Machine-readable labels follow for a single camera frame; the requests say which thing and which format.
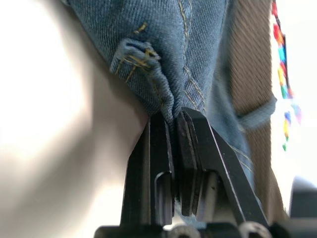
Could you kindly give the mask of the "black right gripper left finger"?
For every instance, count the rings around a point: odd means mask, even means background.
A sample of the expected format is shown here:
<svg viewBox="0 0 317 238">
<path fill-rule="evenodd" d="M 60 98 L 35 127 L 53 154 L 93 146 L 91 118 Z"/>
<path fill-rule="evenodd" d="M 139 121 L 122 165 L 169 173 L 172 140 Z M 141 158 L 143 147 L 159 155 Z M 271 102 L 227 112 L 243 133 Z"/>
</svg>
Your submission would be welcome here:
<svg viewBox="0 0 317 238">
<path fill-rule="evenodd" d="M 147 121 L 127 162 L 121 225 L 172 223 L 173 172 L 169 129 L 157 113 Z"/>
</svg>

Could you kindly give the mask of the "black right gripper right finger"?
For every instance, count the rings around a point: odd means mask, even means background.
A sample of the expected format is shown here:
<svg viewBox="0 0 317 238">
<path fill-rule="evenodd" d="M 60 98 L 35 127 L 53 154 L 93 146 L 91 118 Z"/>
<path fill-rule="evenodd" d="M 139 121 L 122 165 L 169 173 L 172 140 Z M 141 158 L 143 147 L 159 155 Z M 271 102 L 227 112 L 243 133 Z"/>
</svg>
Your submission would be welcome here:
<svg viewBox="0 0 317 238">
<path fill-rule="evenodd" d="M 183 216 L 240 225 L 267 220 L 230 146 L 200 112 L 183 108 L 177 120 L 179 198 Z"/>
</svg>

